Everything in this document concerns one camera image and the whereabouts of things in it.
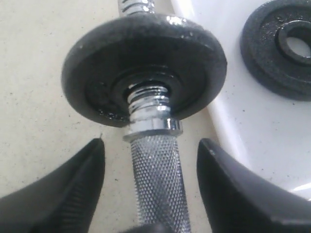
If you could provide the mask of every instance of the beige floor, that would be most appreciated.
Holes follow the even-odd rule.
[[[172,11],[168,0],[156,3],[159,12]],[[90,233],[116,233],[137,222],[130,151],[122,129],[91,122],[68,105],[60,72],[79,37],[116,17],[116,0],[0,0],[0,197],[54,170],[102,133],[106,176]],[[209,232],[196,151],[201,138],[216,136],[206,110],[183,123],[179,145],[192,229]]]

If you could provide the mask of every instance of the white surface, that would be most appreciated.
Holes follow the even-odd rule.
[[[156,0],[169,12],[167,0]],[[91,122],[65,100],[60,84],[71,46],[118,16],[117,0],[0,0],[0,197],[43,177],[103,133],[106,173],[90,233],[136,225],[130,149],[123,130]],[[178,139],[194,233],[209,232],[196,178],[203,137],[215,139],[207,111],[185,119]]]
[[[243,64],[239,39],[250,14],[266,0],[172,0],[179,16],[196,21],[221,42],[227,80],[209,106],[223,148],[280,187],[311,199],[311,102],[261,86]]]

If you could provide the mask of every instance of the black weight plate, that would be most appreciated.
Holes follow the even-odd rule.
[[[241,53],[250,73],[273,92],[295,100],[311,100],[311,57],[290,49],[296,37],[311,47],[311,1],[275,0],[247,20]]]
[[[77,112],[122,127],[129,122],[129,85],[162,83],[173,117],[183,119],[217,96],[225,75],[225,54],[210,32],[179,17],[136,14],[80,39],[66,57],[62,85]]]

